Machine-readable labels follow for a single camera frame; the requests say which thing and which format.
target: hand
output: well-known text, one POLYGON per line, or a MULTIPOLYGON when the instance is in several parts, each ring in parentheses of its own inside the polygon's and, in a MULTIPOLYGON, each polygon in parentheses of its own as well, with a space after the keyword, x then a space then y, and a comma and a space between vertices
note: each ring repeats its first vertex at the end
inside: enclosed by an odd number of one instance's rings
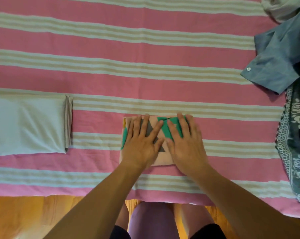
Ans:
POLYGON ((206 156, 200 128, 194 122, 193 116, 186 115, 189 125, 181 113, 178 113, 177 116, 183 138, 180 137, 173 123, 168 121, 168 127, 174 140, 173 142, 171 139, 167 139, 168 148, 178 169, 194 179, 212 167, 206 156))
POLYGON ((164 138, 157 140, 155 144, 153 141, 156 139, 163 121, 159 121, 152 132, 146 137, 146 131, 149 121, 149 115, 146 114, 143 119, 142 127, 140 129, 141 116, 131 121, 127 135, 126 143, 122 150, 122 164, 138 169, 149 168, 156 160, 159 149, 164 142, 164 138))

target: bed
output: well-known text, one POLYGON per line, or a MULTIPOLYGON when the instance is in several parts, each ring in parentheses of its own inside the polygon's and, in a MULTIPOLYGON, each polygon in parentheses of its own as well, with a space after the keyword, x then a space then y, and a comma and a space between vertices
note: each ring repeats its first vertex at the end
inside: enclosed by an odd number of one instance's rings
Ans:
MULTIPOLYGON (((123 116, 181 111, 218 172, 300 217, 275 149, 285 97, 240 76, 275 25, 259 0, 0 0, 0 93, 74 98, 68 153, 0 157, 0 196, 84 196, 119 163, 123 116)), ((128 199, 212 204, 175 166, 128 199)))

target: left hand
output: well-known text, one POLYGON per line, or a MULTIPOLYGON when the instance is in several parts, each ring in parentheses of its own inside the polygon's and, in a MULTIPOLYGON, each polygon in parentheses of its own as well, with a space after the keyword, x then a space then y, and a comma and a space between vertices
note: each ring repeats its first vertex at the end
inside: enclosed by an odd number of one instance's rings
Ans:
POLYGON ((141 128, 141 116, 131 121, 127 140, 122 150, 121 164, 127 165, 130 168, 137 167, 143 171, 155 162, 159 149, 164 142, 164 138, 158 139, 155 144, 153 144, 153 141, 156 139, 163 125, 163 121, 159 121, 149 136, 146 137, 148 121, 148 114, 144 116, 141 128))

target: white cloth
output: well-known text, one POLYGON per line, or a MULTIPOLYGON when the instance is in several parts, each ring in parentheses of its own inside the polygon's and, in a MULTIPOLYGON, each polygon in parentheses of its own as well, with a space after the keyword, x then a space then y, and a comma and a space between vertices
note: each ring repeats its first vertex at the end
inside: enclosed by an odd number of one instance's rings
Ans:
POLYGON ((300 8, 300 0, 261 0, 261 4, 279 23, 294 17, 300 8))
POLYGON ((0 155, 66 153, 72 98, 0 95, 0 155))

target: black shorts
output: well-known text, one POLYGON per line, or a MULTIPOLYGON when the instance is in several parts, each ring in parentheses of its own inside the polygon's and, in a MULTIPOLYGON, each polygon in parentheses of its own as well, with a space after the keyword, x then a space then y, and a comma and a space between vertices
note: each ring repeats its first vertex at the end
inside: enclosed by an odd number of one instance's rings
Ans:
MULTIPOLYGON (((226 239, 222 229, 217 224, 209 224, 202 227, 190 239, 226 239)), ((129 233, 121 228, 115 226, 110 235, 110 239, 131 239, 129 233)))

